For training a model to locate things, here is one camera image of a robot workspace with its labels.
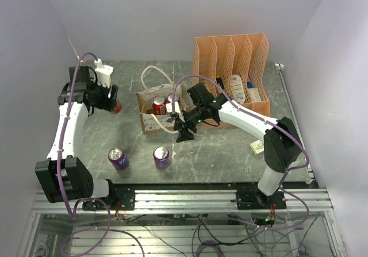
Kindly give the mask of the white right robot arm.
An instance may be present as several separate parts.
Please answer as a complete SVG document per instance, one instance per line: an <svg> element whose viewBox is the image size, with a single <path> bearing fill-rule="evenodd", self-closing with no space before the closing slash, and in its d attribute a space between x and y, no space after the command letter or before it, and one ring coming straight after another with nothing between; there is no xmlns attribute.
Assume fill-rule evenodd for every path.
<svg viewBox="0 0 368 257"><path fill-rule="evenodd" d="M194 139L197 125L211 118L215 122L231 124L259 139L264 145L266 169L254 193L254 204L267 208L274 201L273 194L285 180L286 171L302 153L301 140L291 119L280 120L246 109L224 94L214 97L203 83L187 90L195 108L189 112L173 112L176 142Z"/></svg>

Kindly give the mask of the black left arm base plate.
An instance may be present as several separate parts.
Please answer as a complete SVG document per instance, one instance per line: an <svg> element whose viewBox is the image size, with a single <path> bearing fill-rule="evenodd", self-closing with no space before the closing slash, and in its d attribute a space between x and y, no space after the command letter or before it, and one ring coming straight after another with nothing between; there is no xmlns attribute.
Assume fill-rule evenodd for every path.
<svg viewBox="0 0 368 257"><path fill-rule="evenodd" d="M101 198L110 210L134 210L135 192L130 188L114 188L107 197ZM105 207L99 201L85 201L82 205L84 211L105 210Z"/></svg>

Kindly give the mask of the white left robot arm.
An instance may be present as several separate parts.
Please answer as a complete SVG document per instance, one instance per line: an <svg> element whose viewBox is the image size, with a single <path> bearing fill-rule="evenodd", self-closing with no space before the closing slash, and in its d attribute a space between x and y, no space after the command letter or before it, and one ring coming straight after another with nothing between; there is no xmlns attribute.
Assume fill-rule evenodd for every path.
<svg viewBox="0 0 368 257"><path fill-rule="evenodd" d="M57 99L59 123L53 146L46 160L36 163L35 173L50 203L63 201L62 181L69 201L96 197L102 208L111 209L117 203L117 194L109 190L110 181L94 179L79 154L88 116L96 109L119 112L118 86L111 82L112 66L81 66L77 76L75 69L70 67L70 82Z"/></svg>

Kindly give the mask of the red cola can front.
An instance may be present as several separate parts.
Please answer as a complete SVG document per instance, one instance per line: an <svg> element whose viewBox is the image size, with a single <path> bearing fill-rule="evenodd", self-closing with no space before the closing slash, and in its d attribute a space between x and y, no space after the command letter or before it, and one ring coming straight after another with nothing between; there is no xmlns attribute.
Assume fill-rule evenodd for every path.
<svg viewBox="0 0 368 257"><path fill-rule="evenodd" d="M156 116L166 115L166 98L162 95L157 95L152 100L153 113Z"/></svg>

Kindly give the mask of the canvas jute cat-print bag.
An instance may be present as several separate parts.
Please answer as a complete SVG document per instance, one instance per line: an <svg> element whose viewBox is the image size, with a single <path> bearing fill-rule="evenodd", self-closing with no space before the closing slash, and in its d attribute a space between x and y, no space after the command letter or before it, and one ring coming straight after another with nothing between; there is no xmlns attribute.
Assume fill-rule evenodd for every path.
<svg viewBox="0 0 368 257"><path fill-rule="evenodd" d="M161 73L166 78L166 83L154 87L148 87L145 76L152 70ZM141 84L143 91L137 92L136 97L139 104L139 119L142 133L165 131L176 134L174 130L175 118L171 116L172 111L181 115L181 111L187 110L187 104L183 99L183 86L177 85L161 69L156 66L148 66L141 73Z"/></svg>

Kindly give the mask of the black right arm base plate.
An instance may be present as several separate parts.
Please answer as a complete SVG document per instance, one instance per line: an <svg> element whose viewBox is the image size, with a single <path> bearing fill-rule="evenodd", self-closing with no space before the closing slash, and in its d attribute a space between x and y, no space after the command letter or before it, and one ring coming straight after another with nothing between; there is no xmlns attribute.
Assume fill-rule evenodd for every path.
<svg viewBox="0 0 368 257"><path fill-rule="evenodd" d="M237 204L239 210L251 209L286 209L285 196L281 191L275 192L271 196L266 196L258 189L255 190L238 190L236 199L232 200Z"/></svg>

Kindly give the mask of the red cola can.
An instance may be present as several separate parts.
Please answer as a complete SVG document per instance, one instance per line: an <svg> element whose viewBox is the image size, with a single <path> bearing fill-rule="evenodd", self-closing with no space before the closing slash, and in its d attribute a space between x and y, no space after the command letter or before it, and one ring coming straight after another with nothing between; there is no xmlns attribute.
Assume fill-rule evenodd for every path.
<svg viewBox="0 0 368 257"><path fill-rule="evenodd" d="M152 100L153 113L156 116L166 115L166 98L162 95L157 95Z"/></svg>
<svg viewBox="0 0 368 257"><path fill-rule="evenodd" d="M113 109L111 110L111 114L117 114L121 111L121 109L122 109L122 104L118 99L116 99Z"/></svg>

